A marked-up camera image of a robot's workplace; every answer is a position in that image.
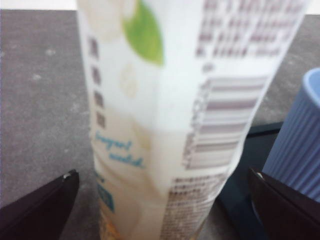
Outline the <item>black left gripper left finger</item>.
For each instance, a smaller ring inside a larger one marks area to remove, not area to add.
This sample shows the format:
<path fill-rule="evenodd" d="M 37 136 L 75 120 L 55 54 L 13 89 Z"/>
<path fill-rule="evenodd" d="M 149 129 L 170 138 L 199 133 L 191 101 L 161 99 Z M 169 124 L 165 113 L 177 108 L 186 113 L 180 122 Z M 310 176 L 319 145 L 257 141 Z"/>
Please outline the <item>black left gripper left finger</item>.
<path fill-rule="evenodd" d="M 0 209 L 2 240 L 58 240 L 80 186 L 72 169 Z"/>

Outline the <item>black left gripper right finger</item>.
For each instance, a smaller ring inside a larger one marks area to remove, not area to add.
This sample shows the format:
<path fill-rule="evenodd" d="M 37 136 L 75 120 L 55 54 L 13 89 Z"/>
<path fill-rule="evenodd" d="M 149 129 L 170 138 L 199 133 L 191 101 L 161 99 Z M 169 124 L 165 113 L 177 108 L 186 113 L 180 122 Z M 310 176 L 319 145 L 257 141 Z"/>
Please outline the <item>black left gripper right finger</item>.
<path fill-rule="evenodd" d="M 320 203 L 249 168 L 247 181 L 257 215 L 270 240 L 318 240 Z"/>

